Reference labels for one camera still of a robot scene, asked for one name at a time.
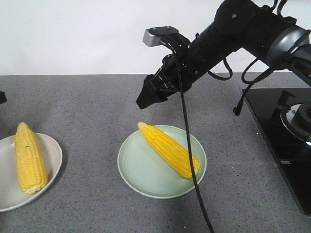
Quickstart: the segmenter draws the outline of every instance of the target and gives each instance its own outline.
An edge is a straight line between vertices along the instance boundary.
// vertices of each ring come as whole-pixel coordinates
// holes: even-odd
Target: white plate
[[[48,184],[35,194],[24,194],[19,186],[16,159],[15,136],[0,140],[0,212],[14,210],[40,196],[54,181],[62,164],[62,150],[51,137],[35,133],[48,171]]]
[[[188,148],[186,132],[174,126],[156,125]],[[190,135],[191,151],[201,163],[196,175],[198,183],[202,180],[207,159],[199,141]],[[192,179],[180,177],[147,143],[138,130],[121,145],[118,154],[118,168],[124,181],[135,191],[157,199],[176,198],[194,188]]]

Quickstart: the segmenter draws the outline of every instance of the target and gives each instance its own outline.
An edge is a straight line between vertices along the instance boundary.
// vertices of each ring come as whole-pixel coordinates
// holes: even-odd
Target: glass cooktop
[[[305,108],[310,106],[311,88],[254,88],[246,99],[300,210],[311,215],[311,146],[305,142],[311,129],[303,127],[307,135],[301,138],[284,123],[286,116],[296,118],[302,104],[303,117],[311,122],[311,108]]]

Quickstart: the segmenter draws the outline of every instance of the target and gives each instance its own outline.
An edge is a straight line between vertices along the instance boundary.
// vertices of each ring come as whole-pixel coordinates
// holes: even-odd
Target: gas stove
[[[246,99],[296,203],[311,215],[311,88],[253,88]]]

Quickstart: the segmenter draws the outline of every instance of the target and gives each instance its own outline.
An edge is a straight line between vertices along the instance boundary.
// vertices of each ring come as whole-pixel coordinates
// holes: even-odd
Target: plate rim
[[[171,125],[153,125],[153,126],[155,126],[155,127],[162,127],[162,126],[163,126],[163,127],[173,128],[173,129],[175,129],[175,130],[179,130],[179,131],[182,131],[182,132],[184,132],[184,133],[186,132],[185,130],[183,130],[183,129],[181,129],[181,128],[178,128],[178,127],[176,127],[176,126],[171,126]],[[156,195],[147,194],[147,193],[145,193],[145,192],[143,192],[143,191],[141,191],[141,190],[139,190],[139,189],[133,187],[133,186],[126,180],[126,178],[124,177],[124,175],[123,175],[123,173],[122,173],[122,171],[121,171],[121,168],[120,168],[120,163],[119,163],[119,160],[120,160],[120,152],[121,152],[121,149],[122,149],[123,145],[126,143],[126,141],[129,140],[134,134],[138,133],[139,131],[140,131],[140,130],[136,130],[135,132],[131,133],[131,134],[122,142],[122,144],[121,144],[121,146],[120,146],[120,148],[119,148],[119,151],[118,151],[118,156],[117,156],[118,170],[119,170],[119,173],[120,173],[122,179],[125,181],[125,183],[126,183],[130,188],[132,188],[134,191],[136,191],[136,192],[138,192],[138,193],[140,193],[140,194],[142,194],[142,195],[144,195],[144,196],[146,196],[146,197],[150,197],[150,198],[154,198],[154,199],[173,199],[173,198],[177,198],[177,197],[183,196],[183,195],[187,194],[188,192],[192,191],[192,190],[195,188],[194,183],[192,183],[191,188],[185,190],[184,192],[181,192],[181,193],[178,194],[178,195],[156,196]],[[204,168],[203,168],[203,173],[202,173],[202,176],[200,177],[200,179],[197,180],[197,183],[199,184],[199,183],[201,182],[201,180],[203,179],[203,177],[204,177],[204,175],[205,175],[205,173],[206,173],[206,170],[207,170],[207,157],[206,157],[205,150],[204,150],[202,144],[199,142],[199,140],[198,140],[196,137],[194,137],[192,134],[190,134],[190,137],[192,137],[192,139],[194,139],[194,140],[198,143],[198,145],[200,146],[200,148],[202,149],[202,151],[203,151],[203,153],[204,153]]]
[[[59,172],[59,170],[60,170],[60,167],[61,167],[62,162],[63,162],[63,152],[62,152],[62,149],[61,149],[59,143],[58,143],[54,138],[52,138],[52,137],[50,137],[50,136],[48,136],[48,135],[46,135],[46,134],[43,134],[43,133],[35,133],[35,134],[38,135],[38,136],[40,136],[40,137],[43,137],[43,138],[46,137],[46,138],[52,140],[52,141],[56,144],[56,146],[58,147],[58,149],[59,149],[59,151],[60,151],[60,163],[59,163],[59,166],[57,167],[57,169],[55,170],[55,175],[52,176],[52,178],[50,179],[50,181],[47,183],[47,185],[46,185],[44,188],[42,188],[39,192],[37,192],[36,194],[34,194],[33,196],[31,196],[29,199],[23,201],[22,203],[16,204],[16,205],[14,205],[14,206],[10,206],[10,207],[6,207],[6,208],[3,208],[3,209],[0,209],[0,212],[6,212],[6,211],[10,211],[10,210],[17,209],[17,208],[19,208],[19,207],[22,207],[22,206],[24,206],[24,205],[30,203],[31,201],[35,200],[36,198],[38,198],[38,197],[39,197],[41,194],[43,194],[43,193],[50,187],[50,185],[54,182],[54,180],[55,180],[55,178],[56,178],[56,176],[57,176],[57,174],[58,174],[58,172]],[[12,137],[15,137],[15,135],[12,135],[12,136],[3,138],[3,139],[1,139],[0,141],[2,141],[2,140],[9,140],[9,139],[11,139]]]

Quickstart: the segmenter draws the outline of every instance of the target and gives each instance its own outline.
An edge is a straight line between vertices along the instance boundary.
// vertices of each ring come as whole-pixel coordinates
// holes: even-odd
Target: robotic arm
[[[145,30],[143,42],[147,46],[164,45],[174,56],[165,56],[161,68],[144,79],[136,101],[140,109],[166,101],[168,96],[178,92],[178,72],[181,72],[184,92],[205,73],[219,80],[229,79],[218,77],[210,70],[223,61],[232,76],[226,57],[240,48],[269,67],[249,84],[261,81],[274,70],[288,69],[311,86],[310,30],[297,26],[295,18],[281,15],[285,2],[280,2],[276,15],[272,11],[277,1],[273,7],[258,7],[251,0],[225,0],[214,22],[192,42],[170,26]]]

